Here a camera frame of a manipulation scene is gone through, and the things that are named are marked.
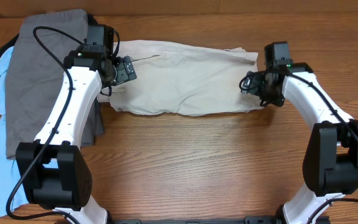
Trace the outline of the beige khaki shorts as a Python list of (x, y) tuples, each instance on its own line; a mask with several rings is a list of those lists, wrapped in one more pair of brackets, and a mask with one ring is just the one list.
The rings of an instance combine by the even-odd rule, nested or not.
[(256, 52), (132, 40), (121, 42), (119, 56), (131, 58), (137, 78), (98, 95), (116, 111), (202, 116), (261, 108), (258, 97), (239, 88), (246, 73), (257, 70)]

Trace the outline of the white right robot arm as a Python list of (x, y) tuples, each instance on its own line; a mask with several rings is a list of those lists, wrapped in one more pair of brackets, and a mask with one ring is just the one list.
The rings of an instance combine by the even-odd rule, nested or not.
[(248, 216), (245, 223), (329, 223), (323, 212), (335, 202), (355, 202), (358, 189), (358, 119), (344, 112), (320, 86), (307, 63), (295, 63), (287, 42), (264, 48), (265, 70), (248, 72), (239, 82), (243, 94), (260, 106), (289, 101), (311, 136), (303, 159), (304, 184), (274, 216)]

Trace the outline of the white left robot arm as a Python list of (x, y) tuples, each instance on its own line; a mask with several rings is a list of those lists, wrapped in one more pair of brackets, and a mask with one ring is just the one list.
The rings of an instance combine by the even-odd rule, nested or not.
[(61, 215), (70, 223), (112, 223), (110, 212), (91, 195), (92, 175), (81, 152), (81, 138), (91, 106), (104, 88), (135, 80), (130, 57), (118, 55), (118, 31), (88, 27), (75, 50), (59, 60), (63, 82), (57, 100), (32, 142), (16, 150), (20, 179), (6, 202), (7, 215), (30, 220)]

